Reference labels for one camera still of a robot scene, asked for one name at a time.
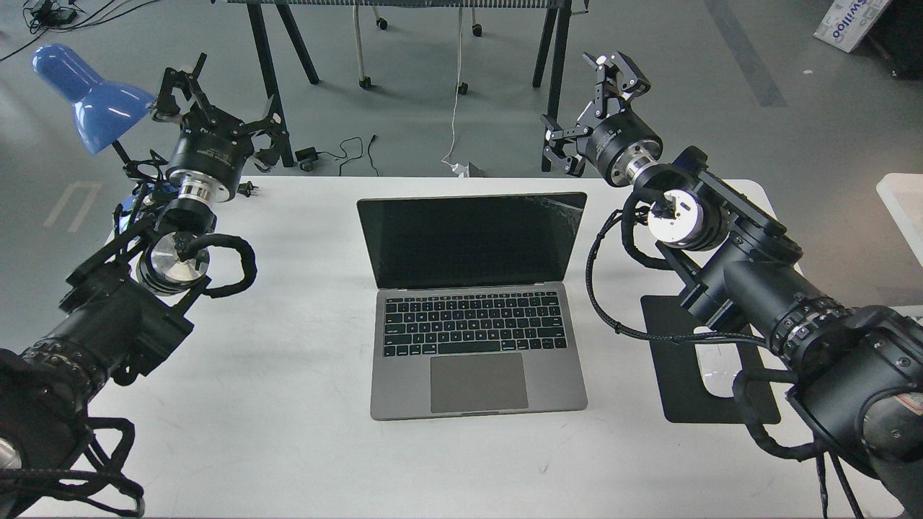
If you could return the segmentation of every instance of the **laptop keyboard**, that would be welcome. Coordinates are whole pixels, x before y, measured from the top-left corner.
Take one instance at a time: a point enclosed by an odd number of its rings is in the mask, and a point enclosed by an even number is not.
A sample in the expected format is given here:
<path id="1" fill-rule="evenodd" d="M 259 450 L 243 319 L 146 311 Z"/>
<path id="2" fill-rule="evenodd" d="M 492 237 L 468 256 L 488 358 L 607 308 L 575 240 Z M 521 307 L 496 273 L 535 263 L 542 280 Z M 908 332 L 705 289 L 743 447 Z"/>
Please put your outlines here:
<path id="1" fill-rule="evenodd" d="M 557 291 L 390 297 L 384 356 L 568 347 Z"/>

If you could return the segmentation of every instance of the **white cable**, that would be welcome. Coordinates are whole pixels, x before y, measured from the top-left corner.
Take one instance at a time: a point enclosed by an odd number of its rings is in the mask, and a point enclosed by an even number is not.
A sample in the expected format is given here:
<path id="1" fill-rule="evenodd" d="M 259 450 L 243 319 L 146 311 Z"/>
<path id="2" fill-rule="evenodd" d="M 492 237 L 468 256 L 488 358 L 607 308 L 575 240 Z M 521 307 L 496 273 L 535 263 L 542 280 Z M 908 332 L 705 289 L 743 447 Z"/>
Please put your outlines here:
<path id="1" fill-rule="evenodd" d="M 455 77 L 455 106 L 452 107 L 452 145 L 449 147 L 449 152 L 446 153 L 445 157 L 442 157 L 442 163 L 446 164 L 448 167 L 452 167 L 457 164 L 450 164 L 446 162 L 446 159 L 452 154 L 455 150 L 455 114 L 459 108 L 459 86 L 462 84 L 462 8 L 459 7 L 459 62 L 458 62 L 458 71 Z"/>

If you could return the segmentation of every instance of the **trackpad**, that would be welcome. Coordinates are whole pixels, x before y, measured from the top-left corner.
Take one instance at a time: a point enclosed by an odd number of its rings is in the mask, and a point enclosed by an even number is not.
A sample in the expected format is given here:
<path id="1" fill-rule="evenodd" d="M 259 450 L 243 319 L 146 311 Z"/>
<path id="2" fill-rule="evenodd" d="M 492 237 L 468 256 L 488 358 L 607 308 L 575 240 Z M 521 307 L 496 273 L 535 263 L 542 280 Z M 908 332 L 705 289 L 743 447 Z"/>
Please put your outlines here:
<path id="1" fill-rule="evenodd" d="M 433 413 L 525 409 L 525 371 L 518 353 L 435 356 L 429 359 Z"/>

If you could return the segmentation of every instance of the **laptop screen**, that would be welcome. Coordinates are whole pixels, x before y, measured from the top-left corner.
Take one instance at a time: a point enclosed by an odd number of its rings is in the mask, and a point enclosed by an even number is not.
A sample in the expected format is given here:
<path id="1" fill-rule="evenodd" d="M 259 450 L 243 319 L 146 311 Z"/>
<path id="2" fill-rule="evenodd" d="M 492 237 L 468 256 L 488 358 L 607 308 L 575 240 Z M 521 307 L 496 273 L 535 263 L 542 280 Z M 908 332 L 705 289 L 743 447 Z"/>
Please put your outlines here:
<path id="1" fill-rule="evenodd" d="M 562 281 L 585 193 L 356 204 L 378 288 Z"/>

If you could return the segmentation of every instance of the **table surface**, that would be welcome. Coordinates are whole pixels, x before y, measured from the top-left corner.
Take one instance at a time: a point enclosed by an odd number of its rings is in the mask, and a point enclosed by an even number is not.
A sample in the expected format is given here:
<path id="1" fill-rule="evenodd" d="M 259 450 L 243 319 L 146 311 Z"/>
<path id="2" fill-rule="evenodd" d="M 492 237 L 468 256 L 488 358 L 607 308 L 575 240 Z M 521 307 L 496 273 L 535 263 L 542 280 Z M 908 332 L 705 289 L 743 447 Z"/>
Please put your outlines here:
<path id="1" fill-rule="evenodd" d="M 923 175 L 889 173 L 876 188 L 907 244 L 923 265 Z"/>
<path id="2" fill-rule="evenodd" d="M 814 463 L 772 458 L 740 425 L 668 422 L 649 345 L 613 334 L 593 312 L 586 254 L 627 189 L 601 179 L 252 180 L 258 196 L 215 211 L 219 232 L 257 252 L 256 283 L 238 296 L 200 299 L 187 313 L 196 329 L 163 365 L 132 386 L 111 384 L 90 405 L 94 416 L 136 424 L 125 474 L 144 486 L 147 516 L 821 515 Z M 756 184 L 732 185 L 770 209 Z M 559 191 L 589 195 L 565 278 L 586 410 L 373 420 L 377 288 L 355 202 Z M 630 260 L 616 233 L 600 251 L 596 293 L 610 314 L 640 328 L 640 297 L 675 295 L 681 283 Z M 643 231 L 638 242 L 652 243 Z M 213 254 L 216 285 L 237 281 L 238 269 L 235 257 Z M 784 445 L 800 444 L 809 431 L 786 389 L 773 387 L 783 419 L 768 429 Z M 878 481 L 847 470 L 866 516 L 901 512 Z M 831 516 L 851 516 L 831 478 Z M 99 513 L 43 500 L 27 515 Z"/>

